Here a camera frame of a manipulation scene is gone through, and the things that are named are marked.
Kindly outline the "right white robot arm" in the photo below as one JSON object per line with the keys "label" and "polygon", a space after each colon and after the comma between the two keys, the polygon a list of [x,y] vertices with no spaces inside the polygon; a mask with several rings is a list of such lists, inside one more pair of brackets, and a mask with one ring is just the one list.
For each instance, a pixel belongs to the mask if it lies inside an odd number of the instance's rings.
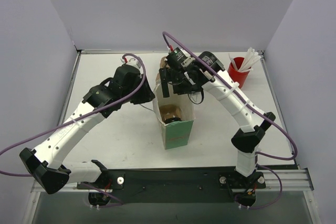
{"label": "right white robot arm", "polygon": [[254,106],[221,61],[209,51],[193,58],[175,48],[162,58],[159,78],[164,98],[168,98],[170,92],[177,95],[208,92],[231,114],[239,125],[231,139],[238,151],[236,171],[245,177],[252,175],[257,166],[259,143],[275,115]]}

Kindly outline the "green paper takeout bag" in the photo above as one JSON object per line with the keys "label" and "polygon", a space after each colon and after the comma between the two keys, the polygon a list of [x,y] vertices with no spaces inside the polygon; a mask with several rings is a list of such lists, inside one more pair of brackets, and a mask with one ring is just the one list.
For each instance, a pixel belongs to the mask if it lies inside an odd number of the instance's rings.
{"label": "green paper takeout bag", "polygon": [[[153,111],[159,125],[165,150],[186,146],[188,144],[195,120],[194,104],[189,100],[188,96],[186,94],[174,94],[172,87],[169,87],[169,90],[170,96],[168,98],[164,98],[162,95],[161,84],[155,84],[155,98],[152,101]],[[159,107],[167,104],[176,105],[181,109],[181,121],[172,122],[170,124],[165,124],[162,121]]]}

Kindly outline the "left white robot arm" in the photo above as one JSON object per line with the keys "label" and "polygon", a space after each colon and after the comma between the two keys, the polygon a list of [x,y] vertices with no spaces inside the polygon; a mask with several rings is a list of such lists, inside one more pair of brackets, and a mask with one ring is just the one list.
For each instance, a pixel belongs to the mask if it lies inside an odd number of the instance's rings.
{"label": "left white robot arm", "polygon": [[96,188],[106,185],[107,168],[99,161],[64,163],[64,159],[80,140],[96,125],[121,108],[122,103],[142,104],[154,94],[138,63],[119,66],[112,78],[92,87],[66,122],[47,140],[33,149],[23,149],[19,156],[28,172],[48,194],[54,194],[68,183],[91,183]]}

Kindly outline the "brown cardboard cup carrier stack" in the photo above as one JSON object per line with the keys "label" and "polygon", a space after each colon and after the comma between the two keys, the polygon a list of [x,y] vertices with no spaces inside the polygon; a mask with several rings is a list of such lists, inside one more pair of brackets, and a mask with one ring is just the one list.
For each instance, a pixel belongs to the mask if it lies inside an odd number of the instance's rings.
{"label": "brown cardboard cup carrier stack", "polygon": [[155,78],[155,84],[160,84],[162,82],[168,82],[167,80],[167,70],[169,66],[167,65],[166,57],[161,58],[159,71]]}

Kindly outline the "single brown cardboard cup carrier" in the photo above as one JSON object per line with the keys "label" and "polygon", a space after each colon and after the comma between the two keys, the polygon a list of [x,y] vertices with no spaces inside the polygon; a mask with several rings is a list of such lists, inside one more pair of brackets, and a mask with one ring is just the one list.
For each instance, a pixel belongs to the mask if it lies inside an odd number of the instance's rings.
{"label": "single brown cardboard cup carrier", "polygon": [[173,104],[167,104],[159,107],[162,121],[164,122],[168,118],[180,117],[182,119],[181,109]]}

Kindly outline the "black coffee lid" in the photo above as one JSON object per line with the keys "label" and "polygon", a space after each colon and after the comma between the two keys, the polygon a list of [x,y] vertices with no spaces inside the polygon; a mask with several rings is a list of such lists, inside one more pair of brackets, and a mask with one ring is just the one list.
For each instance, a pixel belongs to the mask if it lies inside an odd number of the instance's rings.
{"label": "black coffee lid", "polygon": [[180,117],[172,117],[172,118],[168,118],[164,121],[165,124],[170,124],[172,122],[179,122],[181,121]]}

